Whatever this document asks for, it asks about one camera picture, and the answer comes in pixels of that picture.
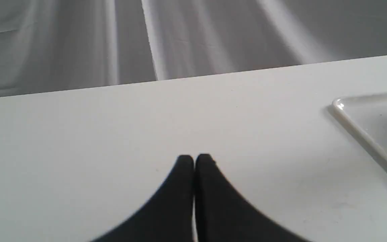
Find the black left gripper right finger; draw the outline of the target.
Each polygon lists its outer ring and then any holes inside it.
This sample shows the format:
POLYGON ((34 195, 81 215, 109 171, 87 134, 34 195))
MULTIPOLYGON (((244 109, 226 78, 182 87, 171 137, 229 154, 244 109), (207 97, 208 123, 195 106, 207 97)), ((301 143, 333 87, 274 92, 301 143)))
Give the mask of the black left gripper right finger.
POLYGON ((195 163, 195 220, 200 242, 305 242, 253 207, 209 154, 195 163))

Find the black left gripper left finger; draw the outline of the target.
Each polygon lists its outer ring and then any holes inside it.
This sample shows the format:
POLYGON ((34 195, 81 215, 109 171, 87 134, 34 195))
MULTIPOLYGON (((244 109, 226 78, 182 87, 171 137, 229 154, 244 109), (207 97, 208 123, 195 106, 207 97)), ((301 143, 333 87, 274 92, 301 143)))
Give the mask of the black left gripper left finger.
POLYGON ((129 219, 95 239, 97 242, 192 242, 195 163, 178 156, 152 197, 129 219))

